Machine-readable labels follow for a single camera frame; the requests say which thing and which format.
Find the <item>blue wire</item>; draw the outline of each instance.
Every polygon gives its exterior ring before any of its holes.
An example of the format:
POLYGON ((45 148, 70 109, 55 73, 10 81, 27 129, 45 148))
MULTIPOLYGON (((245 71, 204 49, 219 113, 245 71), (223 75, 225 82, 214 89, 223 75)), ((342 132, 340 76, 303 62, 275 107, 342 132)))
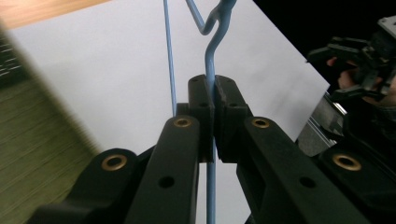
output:
MULTIPOLYGON (((208 35, 219 21, 218 30, 213 35, 205 52, 205 73, 206 81, 209 87, 212 101, 215 99, 215 60, 214 55, 216 48, 227 33, 230 25, 230 18, 233 6, 236 0, 220 0, 219 4, 210 12, 206 23, 201 17, 197 6, 193 0, 186 0, 190 12, 195 20, 196 25, 202 35, 208 35)), ((213 140, 213 159, 214 162, 208 162, 206 165, 206 223, 216 223, 216 144, 213 140)))
POLYGON ((171 97, 172 97, 172 114, 173 116, 175 116, 177 112, 177 100, 176 100, 175 74, 174 74, 173 55, 172 55, 172 41, 171 41, 171 31, 170 31, 171 29, 169 25, 167 0, 163 0, 163 10, 165 14, 166 47, 168 48, 168 65, 169 65, 169 79, 170 79, 171 97))

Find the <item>bent wire hook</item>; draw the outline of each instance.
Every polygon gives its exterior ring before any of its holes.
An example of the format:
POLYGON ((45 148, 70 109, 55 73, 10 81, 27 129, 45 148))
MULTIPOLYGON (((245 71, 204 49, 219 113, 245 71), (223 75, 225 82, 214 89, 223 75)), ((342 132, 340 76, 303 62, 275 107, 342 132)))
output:
POLYGON ((215 50, 227 33, 228 27, 230 25, 231 12, 233 6, 236 3, 236 0, 220 0, 219 4, 210 12, 206 23, 204 23, 194 1, 186 0, 186 3, 189 6, 190 12, 194 17, 195 23, 197 24, 198 29, 202 35, 210 34, 216 21, 219 21, 218 30, 213 35, 213 38, 210 40, 210 43, 207 46, 205 52, 206 79, 209 84, 209 89, 213 98, 215 83, 215 50))
MULTIPOLYGON (((206 23, 202 20, 201 14, 193 0, 186 0, 190 12, 202 35, 208 35, 219 22, 218 30, 213 35, 205 52, 205 74, 212 101, 215 99, 215 50, 225 36, 230 25, 230 18, 236 0, 220 0, 219 4, 210 12, 206 23)), ((216 150, 213 149, 213 158, 216 158, 216 150)), ((216 163, 209 162, 206 166, 206 223, 214 224, 216 220, 216 163)))

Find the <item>black plastic part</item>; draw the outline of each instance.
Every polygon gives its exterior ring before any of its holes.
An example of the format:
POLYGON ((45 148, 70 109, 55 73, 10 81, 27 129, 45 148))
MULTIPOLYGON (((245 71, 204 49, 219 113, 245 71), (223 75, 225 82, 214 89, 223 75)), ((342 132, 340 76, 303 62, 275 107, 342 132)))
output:
POLYGON ((190 116, 166 122, 125 224, 195 223, 199 129, 190 116))
POLYGON ((201 125, 199 161, 213 162, 214 106, 205 75, 199 75, 189 80, 189 102, 177 104, 177 114, 190 115, 199 120, 201 125))
POLYGON ((38 207, 29 224, 122 223, 140 181, 139 163, 129 150, 97 155, 61 203, 38 207))
POLYGON ((219 158, 222 162, 237 163, 240 147, 244 144, 239 139, 239 130, 251 112, 232 79, 216 76, 215 108, 215 138, 219 158))
POLYGON ((245 224, 256 224, 256 222, 254 221, 254 218, 253 218, 252 215, 250 215, 250 216, 247 218, 247 221, 245 222, 245 224))
POLYGON ((373 222, 396 219, 396 151, 363 113, 344 118, 345 138, 320 154, 318 166, 373 222), (334 157, 343 156, 341 166, 334 157), (359 170, 348 167, 359 164, 359 170))
POLYGON ((380 167, 343 145, 337 145, 320 154, 319 162, 333 183, 372 223, 394 223, 396 183, 380 167))
POLYGON ((142 175, 146 172, 146 167, 148 166, 149 159, 152 152, 154 151, 154 148, 155 146, 147 149, 146 151, 142 152, 137 156, 137 158, 139 159, 139 170, 142 175))
POLYGON ((256 223, 369 223, 276 123, 244 125, 237 174, 256 223))
POLYGON ((373 97, 380 101, 389 93, 388 80, 393 79, 395 54, 396 38, 380 30, 373 34, 370 42, 335 36, 327 47, 311 50, 306 58, 309 63, 314 63, 336 57, 338 64, 339 61, 343 64, 353 62, 359 68, 352 77, 357 85, 335 91, 332 94, 332 101, 344 102, 362 96, 373 97), (380 77, 384 80, 378 85, 377 80, 380 77))

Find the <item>white surface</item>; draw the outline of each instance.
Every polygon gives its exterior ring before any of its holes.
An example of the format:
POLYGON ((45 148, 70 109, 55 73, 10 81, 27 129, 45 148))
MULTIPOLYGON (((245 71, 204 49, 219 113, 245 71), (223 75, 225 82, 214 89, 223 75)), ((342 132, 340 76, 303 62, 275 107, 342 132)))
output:
MULTIPOLYGON (((217 1, 196 4, 205 20, 217 1)), ((169 13, 177 101, 186 103, 187 81, 205 72, 211 35, 199 34, 183 0, 169 0, 169 13)), ((100 150, 139 154, 156 144, 172 117, 164 29, 163 1, 119 0, 9 34, 100 150)), ((273 119, 293 140, 328 88, 249 0, 237 1, 215 62, 217 74, 236 81, 253 114, 273 119)), ((217 180, 217 223, 245 223, 249 210, 235 166, 218 162, 217 180)), ((205 223, 205 169, 197 223, 205 223)))

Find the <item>mounting hole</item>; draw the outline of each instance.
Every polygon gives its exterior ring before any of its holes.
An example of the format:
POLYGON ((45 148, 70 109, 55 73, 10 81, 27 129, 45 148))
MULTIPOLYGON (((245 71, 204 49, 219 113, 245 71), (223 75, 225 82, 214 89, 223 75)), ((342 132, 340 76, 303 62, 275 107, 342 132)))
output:
POLYGON ((175 126, 179 128, 186 128, 191 125, 191 120, 189 119, 177 119, 174 121, 175 126))
POLYGON ((158 185, 163 189, 169 189, 175 185, 175 179, 172 176, 166 176, 160 179, 158 185))
POLYGON ((116 171, 124 167, 126 162, 127 159, 124 155, 110 155, 102 161, 102 169, 106 171, 116 171))
POLYGON ((268 128, 270 126, 266 119, 254 119, 251 123, 258 128, 268 128))
POLYGON ((335 154, 332 156, 332 161, 339 167, 348 171, 361 170, 361 163, 347 154, 335 154))
POLYGON ((309 189, 312 189, 317 186, 317 183, 315 183, 314 180, 305 176, 300 178, 300 184, 309 189))

